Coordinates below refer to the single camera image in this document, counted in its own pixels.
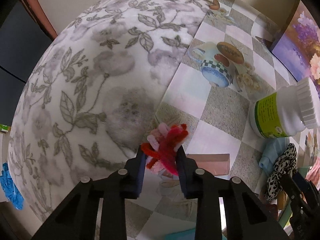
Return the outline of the grey floral blanket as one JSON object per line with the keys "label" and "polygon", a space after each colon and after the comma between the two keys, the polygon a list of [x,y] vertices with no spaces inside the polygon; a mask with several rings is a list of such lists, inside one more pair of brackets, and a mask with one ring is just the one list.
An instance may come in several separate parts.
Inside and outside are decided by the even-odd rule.
{"label": "grey floral blanket", "polygon": [[44,52],[22,91],[11,176],[39,220],[82,177],[134,157],[209,9],[207,0],[100,0]]}

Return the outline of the leopard print scrunchie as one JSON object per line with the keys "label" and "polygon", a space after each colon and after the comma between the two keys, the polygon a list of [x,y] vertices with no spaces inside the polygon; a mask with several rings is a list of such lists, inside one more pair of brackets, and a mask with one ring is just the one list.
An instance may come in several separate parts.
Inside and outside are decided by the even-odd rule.
{"label": "leopard print scrunchie", "polygon": [[283,190],[281,177],[292,175],[294,172],[297,172],[297,150],[293,143],[289,143],[285,152],[274,163],[273,171],[267,179],[265,199],[267,201],[276,199],[278,193]]}

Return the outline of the checkered picture tablecloth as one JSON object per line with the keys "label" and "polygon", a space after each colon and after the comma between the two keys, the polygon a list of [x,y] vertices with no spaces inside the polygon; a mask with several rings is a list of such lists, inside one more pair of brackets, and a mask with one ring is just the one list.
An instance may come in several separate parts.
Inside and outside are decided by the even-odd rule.
{"label": "checkered picture tablecloth", "polygon": [[[187,124],[187,155],[207,159],[228,155],[225,179],[240,177],[259,196],[267,175],[259,167],[266,140],[251,128],[251,104],[281,87],[295,84],[290,72],[265,47],[278,31],[269,18],[241,0],[215,0],[183,58],[151,127]],[[197,49],[207,42],[226,42],[237,48],[244,64],[228,87],[213,87],[201,73]],[[143,191],[126,202],[128,239],[165,239],[195,226],[197,203],[184,198],[178,179],[164,171],[146,170]]]}

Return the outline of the light blue face mask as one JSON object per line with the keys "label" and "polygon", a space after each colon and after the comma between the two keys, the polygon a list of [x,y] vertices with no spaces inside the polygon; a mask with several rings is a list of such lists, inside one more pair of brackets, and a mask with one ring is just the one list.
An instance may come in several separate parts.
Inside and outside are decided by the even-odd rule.
{"label": "light blue face mask", "polygon": [[289,138],[268,139],[259,161],[259,167],[267,176],[272,173],[276,160],[283,155],[289,142]]}

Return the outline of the white green-label pill bottle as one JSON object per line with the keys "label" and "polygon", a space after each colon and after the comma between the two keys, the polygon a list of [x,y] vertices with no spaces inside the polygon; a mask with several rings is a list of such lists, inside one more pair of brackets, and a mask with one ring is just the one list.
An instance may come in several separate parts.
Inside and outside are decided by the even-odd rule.
{"label": "white green-label pill bottle", "polygon": [[266,139],[293,137],[306,128],[318,128],[319,97],[313,81],[306,77],[256,101],[249,120],[253,131]]}

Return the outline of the floral oil painting canvas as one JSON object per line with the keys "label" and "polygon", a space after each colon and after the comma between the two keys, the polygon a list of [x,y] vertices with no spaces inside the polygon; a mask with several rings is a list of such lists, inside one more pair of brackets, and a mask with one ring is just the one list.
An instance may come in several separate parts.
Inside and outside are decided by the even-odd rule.
{"label": "floral oil painting canvas", "polygon": [[295,4],[271,53],[296,81],[309,77],[319,90],[319,25],[302,1]]}

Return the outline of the pink white wavy cloth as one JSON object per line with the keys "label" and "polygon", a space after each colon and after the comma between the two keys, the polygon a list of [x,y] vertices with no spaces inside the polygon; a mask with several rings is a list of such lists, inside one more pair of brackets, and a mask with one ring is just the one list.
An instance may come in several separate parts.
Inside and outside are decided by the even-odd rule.
{"label": "pink white wavy cloth", "polygon": [[310,171],[308,171],[306,175],[306,180],[311,181],[317,190],[319,190],[319,184],[320,184],[320,157],[316,159],[316,162],[314,163],[313,167]]}

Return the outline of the blue plastic bag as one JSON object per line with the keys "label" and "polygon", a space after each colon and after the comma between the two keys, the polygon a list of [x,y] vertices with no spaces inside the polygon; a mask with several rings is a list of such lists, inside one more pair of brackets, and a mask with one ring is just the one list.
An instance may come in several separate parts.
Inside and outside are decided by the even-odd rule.
{"label": "blue plastic bag", "polygon": [[1,188],[5,197],[13,204],[17,210],[23,209],[24,198],[15,185],[8,168],[8,163],[3,163],[0,176]]}

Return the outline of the dark blue cabinet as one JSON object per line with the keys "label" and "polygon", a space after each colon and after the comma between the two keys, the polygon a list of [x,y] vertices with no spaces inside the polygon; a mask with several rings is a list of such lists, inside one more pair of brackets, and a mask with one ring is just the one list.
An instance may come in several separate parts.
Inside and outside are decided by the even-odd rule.
{"label": "dark blue cabinet", "polygon": [[51,42],[22,3],[16,3],[1,26],[1,124],[12,124],[22,90]]}

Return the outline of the salmon pink board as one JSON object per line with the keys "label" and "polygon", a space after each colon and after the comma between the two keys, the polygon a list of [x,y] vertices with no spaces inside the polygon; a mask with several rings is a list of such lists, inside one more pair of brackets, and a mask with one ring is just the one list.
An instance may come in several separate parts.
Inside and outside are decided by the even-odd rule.
{"label": "salmon pink board", "polygon": [[42,9],[38,0],[21,0],[30,16],[40,26],[41,30],[53,41],[57,37],[57,32],[50,23],[47,15]]}

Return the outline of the red pink pipe cleaner bundle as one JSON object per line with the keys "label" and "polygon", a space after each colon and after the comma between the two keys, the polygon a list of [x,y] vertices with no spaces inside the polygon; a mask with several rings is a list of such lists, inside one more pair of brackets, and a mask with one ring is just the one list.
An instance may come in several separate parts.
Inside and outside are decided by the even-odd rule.
{"label": "red pink pipe cleaner bundle", "polygon": [[146,168],[155,173],[166,170],[173,176],[178,176],[176,155],[189,132],[186,124],[172,125],[160,123],[147,136],[147,141],[141,144],[140,149],[148,156]]}

